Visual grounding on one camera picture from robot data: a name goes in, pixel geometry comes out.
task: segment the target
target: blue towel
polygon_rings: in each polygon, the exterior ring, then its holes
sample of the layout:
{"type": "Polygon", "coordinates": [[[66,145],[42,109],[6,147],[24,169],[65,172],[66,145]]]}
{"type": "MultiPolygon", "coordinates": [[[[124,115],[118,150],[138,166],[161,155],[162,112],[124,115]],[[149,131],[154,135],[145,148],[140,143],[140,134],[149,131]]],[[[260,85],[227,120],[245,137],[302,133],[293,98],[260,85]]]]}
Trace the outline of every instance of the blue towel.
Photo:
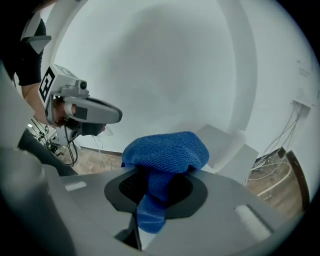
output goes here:
{"type": "Polygon", "coordinates": [[[203,168],[208,160],[206,146],[190,131],[141,137],[129,144],[122,154],[122,167],[140,166],[148,182],[137,206],[138,227],[157,234],[165,224],[169,181],[189,167],[203,168]]]}

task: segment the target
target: person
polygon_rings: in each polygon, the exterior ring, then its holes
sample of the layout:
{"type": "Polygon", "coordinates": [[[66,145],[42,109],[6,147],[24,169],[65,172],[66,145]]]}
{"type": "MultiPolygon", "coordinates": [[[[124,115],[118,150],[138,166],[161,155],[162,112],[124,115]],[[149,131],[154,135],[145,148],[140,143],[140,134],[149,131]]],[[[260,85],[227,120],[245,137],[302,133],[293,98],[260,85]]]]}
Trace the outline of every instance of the person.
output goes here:
{"type": "MultiPolygon", "coordinates": [[[[16,46],[20,42],[26,23],[34,13],[56,1],[57,0],[23,1],[24,3],[19,5],[17,10],[15,8],[17,11],[17,14],[15,15],[16,20],[11,26],[7,26],[9,29],[7,29],[5,33],[5,47],[2,47],[2,49],[6,50],[1,51],[0,53],[0,58],[2,58],[3,65],[11,80],[14,80],[15,73],[18,76],[22,96],[35,111],[33,117],[45,125],[49,125],[49,123],[45,116],[44,106],[38,95],[38,89],[41,82],[41,61],[43,51],[40,54],[37,54],[30,45],[26,45],[17,53],[16,46]]],[[[35,36],[45,36],[46,34],[46,26],[41,19],[35,32],[35,36]]],[[[72,112],[75,113],[75,106],[72,106],[72,112]]],[[[62,126],[64,124],[65,116],[64,102],[57,100],[54,103],[54,121],[57,126],[62,126]]],[[[47,148],[34,138],[27,128],[20,139],[18,147],[21,150],[28,151],[35,155],[42,164],[55,167],[60,176],[77,175],[77,172],[74,171],[72,167],[64,165],[57,160],[47,148]]]]}

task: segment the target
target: cable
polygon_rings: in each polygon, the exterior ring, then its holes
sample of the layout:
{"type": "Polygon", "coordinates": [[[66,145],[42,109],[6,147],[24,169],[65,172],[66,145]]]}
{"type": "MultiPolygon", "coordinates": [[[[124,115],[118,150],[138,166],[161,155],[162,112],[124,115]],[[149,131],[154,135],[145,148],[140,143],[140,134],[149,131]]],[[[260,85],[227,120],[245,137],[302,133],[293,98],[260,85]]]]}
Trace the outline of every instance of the cable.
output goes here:
{"type": "Polygon", "coordinates": [[[48,127],[47,125],[44,127],[37,119],[36,119],[36,121],[38,122],[38,124],[42,127],[42,129],[43,129],[43,131],[44,131],[44,134],[45,134],[45,136],[46,136],[46,139],[44,139],[44,140],[46,140],[46,143],[48,143],[48,133],[47,133],[47,130],[46,130],[46,128],[45,127],[48,127]]]}
{"type": "Polygon", "coordinates": [[[50,154],[51,154],[51,156],[54,158],[54,159],[56,159],[57,161],[59,161],[62,165],[64,165],[64,166],[74,166],[74,163],[64,163],[64,162],[62,162],[57,156],[56,156],[56,154],[54,154],[53,152],[51,152],[51,150],[48,148],[48,150],[49,150],[49,152],[50,152],[50,154]]]}
{"type": "Polygon", "coordinates": [[[39,134],[36,132],[35,128],[31,125],[32,130],[35,132],[36,136],[39,138],[39,134]]]}
{"type": "MultiPolygon", "coordinates": [[[[96,146],[97,146],[97,148],[98,148],[100,158],[101,158],[102,162],[104,163],[104,168],[105,168],[105,169],[107,169],[107,164],[106,164],[106,162],[105,162],[104,158],[102,157],[102,154],[101,154],[100,148],[99,148],[98,143],[97,143],[97,141],[96,141],[96,138],[95,138],[93,135],[91,135],[91,136],[92,136],[92,138],[93,138],[93,140],[94,140],[94,142],[95,142],[95,145],[96,145],[96,146]]],[[[110,157],[109,157],[108,161],[109,161],[109,162],[110,162],[110,164],[111,164],[111,169],[110,169],[110,171],[111,171],[111,170],[112,170],[112,168],[113,168],[113,165],[112,165],[112,162],[111,162],[110,157]]]]}
{"type": "Polygon", "coordinates": [[[265,163],[266,163],[266,160],[265,160],[265,159],[263,159],[262,161],[259,160],[257,164],[254,164],[254,165],[253,165],[251,171],[256,170],[256,169],[264,166],[265,163]]]}
{"type": "MultiPolygon", "coordinates": [[[[297,116],[296,120],[295,120],[288,128],[286,128],[287,125],[288,125],[288,123],[290,122],[290,119],[291,119],[292,115],[293,115],[294,109],[295,109],[295,108],[294,108],[294,106],[293,106],[292,112],[291,112],[291,115],[290,115],[290,118],[289,118],[287,124],[285,125],[282,133],[281,133],[277,138],[275,138],[275,139],[269,144],[269,146],[268,146],[268,147],[266,148],[266,150],[264,151],[263,155],[266,153],[266,151],[268,150],[268,148],[269,148],[276,140],[278,140],[278,142],[276,143],[276,145],[273,146],[273,148],[271,149],[271,151],[270,151],[269,154],[267,154],[266,156],[263,156],[259,161],[257,161],[256,163],[254,163],[254,165],[253,165],[253,167],[252,167],[252,170],[256,169],[256,168],[257,168],[257,165],[260,165],[261,161],[267,159],[267,158],[270,156],[270,154],[272,154],[274,148],[278,145],[278,143],[279,143],[282,135],[285,134],[293,125],[295,126],[295,125],[297,124],[297,122],[298,122],[298,120],[299,120],[299,118],[300,118],[300,115],[301,115],[302,106],[301,106],[301,108],[300,108],[300,112],[299,112],[299,115],[297,116]]],[[[278,153],[279,150],[280,150],[283,146],[284,146],[284,143],[279,147],[279,149],[278,149],[278,151],[277,151],[276,153],[278,153]]]]}
{"type": "Polygon", "coordinates": [[[104,150],[104,144],[102,143],[102,141],[98,138],[96,138],[100,143],[101,143],[101,150],[104,150]]]}
{"type": "Polygon", "coordinates": [[[262,176],[260,178],[248,178],[248,181],[259,181],[259,180],[262,180],[263,178],[273,174],[276,171],[276,169],[282,164],[290,166],[290,164],[288,164],[287,162],[281,162],[281,161],[280,162],[273,162],[273,163],[270,163],[270,164],[266,164],[266,165],[264,165],[264,167],[273,166],[273,165],[278,165],[278,166],[274,170],[272,170],[271,172],[268,172],[268,174],[266,174],[265,176],[262,176]]]}
{"type": "Polygon", "coordinates": [[[76,163],[78,161],[78,150],[77,150],[77,147],[75,145],[75,143],[72,141],[72,145],[73,145],[73,149],[74,149],[74,152],[75,152],[75,160],[74,160],[74,163],[76,163]]]}
{"type": "Polygon", "coordinates": [[[38,127],[38,125],[35,123],[35,121],[33,121],[32,119],[31,119],[31,122],[35,125],[35,127],[38,129],[38,131],[39,131],[39,134],[41,135],[41,136],[39,136],[39,138],[40,139],[44,139],[44,141],[45,141],[45,144],[47,145],[48,144],[48,141],[46,140],[46,137],[45,137],[45,134],[40,130],[40,128],[38,127]]]}
{"type": "MultiPolygon", "coordinates": [[[[294,135],[294,132],[295,132],[295,129],[296,129],[298,120],[299,120],[299,118],[300,118],[300,116],[301,116],[301,112],[302,112],[302,107],[301,107],[301,109],[300,109],[300,112],[299,112],[299,114],[298,114],[298,117],[297,117],[297,119],[296,119],[296,121],[295,121],[295,124],[294,124],[292,130],[290,131],[288,137],[285,139],[285,141],[284,141],[284,143],[283,143],[283,145],[284,145],[284,144],[287,142],[287,140],[289,139],[289,137],[290,137],[287,147],[289,147],[290,144],[291,144],[291,140],[292,140],[292,138],[293,138],[293,135],[294,135]]],[[[274,169],[273,169],[270,173],[268,173],[267,175],[265,175],[265,176],[263,176],[263,177],[260,177],[260,178],[256,178],[256,179],[250,179],[250,178],[248,178],[248,180],[249,180],[249,181],[258,181],[258,180],[261,180],[261,179],[263,179],[263,178],[265,178],[265,177],[273,174],[273,173],[278,169],[278,167],[283,163],[286,155],[287,155],[287,154],[284,154],[284,156],[282,157],[281,161],[278,163],[277,167],[274,168],[274,169]]],[[[271,164],[267,164],[267,165],[264,165],[264,166],[270,166],[270,165],[274,165],[274,164],[275,164],[275,163],[271,163],[271,164]]]]}
{"type": "MultiPolygon", "coordinates": [[[[285,124],[285,126],[284,126],[284,128],[283,128],[283,130],[282,130],[282,132],[281,132],[281,134],[280,134],[280,136],[278,137],[277,143],[273,146],[273,148],[271,149],[270,152],[272,152],[272,151],[274,150],[274,148],[278,145],[278,143],[279,143],[282,135],[287,131],[287,130],[286,130],[287,125],[290,123],[290,120],[291,120],[291,118],[292,118],[292,116],[293,116],[293,114],[294,114],[294,111],[295,111],[295,105],[292,106],[292,111],[291,111],[290,117],[289,117],[288,121],[286,122],[286,124],[285,124]]],[[[263,155],[265,155],[267,149],[268,149],[270,146],[268,146],[268,147],[266,148],[266,150],[264,151],[263,155]]]]}
{"type": "Polygon", "coordinates": [[[75,163],[75,159],[74,159],[74,154],[72,154],[71,152],[70,145],[67,146],[67,149],[69,150],[69,154],[70,154],[72,166],[73,166],[73,164],[75,163]]]}
{"type": "Polygon", "coordinates": [[[290,175],[290,173],[291,173],[291,170],[292,170],[292,168],[291,168],[291,166],[290,166],[290,169],[289,169],[288,173],[286,174],[286,176],[284,176],[284,177],[283,177],[281,180],[279,180],[276,184],[272,185],[271,187],[269,187],[269,188],[267,188],[266,190],[264,190],[264,191],[260,192],[259,194],[257,194],[257,196],[260,197],[260,196],[263,195],[264,193],[266,193],[266,192],[274,189],[276,186],[278,186],[280,183],[282,183],[286,178],[289,177],[289,175],[290,175]]]}

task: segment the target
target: wooden floor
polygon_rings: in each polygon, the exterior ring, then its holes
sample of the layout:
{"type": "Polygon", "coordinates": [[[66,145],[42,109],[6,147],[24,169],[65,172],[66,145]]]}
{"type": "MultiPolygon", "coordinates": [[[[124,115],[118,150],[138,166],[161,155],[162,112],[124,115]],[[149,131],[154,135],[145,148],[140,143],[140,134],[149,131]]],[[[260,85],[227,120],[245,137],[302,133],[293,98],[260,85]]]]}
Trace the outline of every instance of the wooden floor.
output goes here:
{"type": "MultiPolygon", "coordinates": [[[[73,153],[73,156],[75,157],[75,150],[72,148],[71,151],[73,153]]],[[[66,164],[72,163],[70,153],[66,147],[61,150],[61,153],[63,153],[63,155],[59,156],[59,159],[62,162],[66,164]]],[[[101,153],[100,156],[99,153],[84,148],[81,150],[77,150],[77,153],[78,160],[72,168],[80,175],[101,173],[121,167],[121,156],[107,155],[104,153],[101,153]]]]}
{"type": "MultiPolygon", "coordinates": [[[[63,155],[59,158],[64,163],[71,163],[71,157],[67,148],[64,148],[61,152],[63,155]]],[[[78,161],[73,169],[78,174],[84,175],[110,171],[121,167],[122,158],[120,156],[103,153],[101,155],[106,165],[102,161],[99,153],[84,148],[78,150],[78,161]]],[[[275,154],[265,164],[279,162],[280,158],[275,154]]],[[[274,173],[269,174],[276,166],[277,165],[274,164],[253,171],[249,177],[252,180],[248,180],[246,185],[248,190],[251,193],[258,195],[284,178],[290,170],[290,167],[287,164],[282,164],[274,173]]],[[[283,182],[259,197],[281,213],[286,219],[298,217],[303,213],[301,193],[293,171],[290,171],[289,176],[283,182]]]]}
{"type": "MultiPolygon", "coordinates": [[[[275,154],[265,164],[279,163],[280,161],[281,159],[275,154]]],[[[249,177],[249,179],[252,180],[248,180],[246,187],[253,194],[259,195],[259,193],[278,183],[290,172],[284,181],[259,196],[285,218],[290,219],[292,217],[298,217],[303,213],[302,198],[296,176],[291,170],[291,167],[287,165],[289,164],[288,160],[285,158],[283,162],[276,171],[274,170],[278,164],[269,165],[261,168],[261,170],[253,171],[249,177]]]]}

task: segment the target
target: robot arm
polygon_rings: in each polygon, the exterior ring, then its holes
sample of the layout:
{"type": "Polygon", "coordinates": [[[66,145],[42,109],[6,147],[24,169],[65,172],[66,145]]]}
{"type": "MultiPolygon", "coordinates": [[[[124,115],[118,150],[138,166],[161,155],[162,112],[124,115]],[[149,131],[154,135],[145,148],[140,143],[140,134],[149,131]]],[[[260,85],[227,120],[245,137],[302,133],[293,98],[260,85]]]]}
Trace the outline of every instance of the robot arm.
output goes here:
{"type": "Polygon", "coordinates": [[[39,97],[45,109],[49,124],[56,126],[54,120],[54,100],[62,98],[65,102],[66,124],[56,128],[56,145],[67,146],[79,135],[97,135],[102,125],[114,124],[122,119],[117,107],[102,100],[91,98],[87,82],[78,79],[68,69],[51,64],[39,86],[39,97]]]}

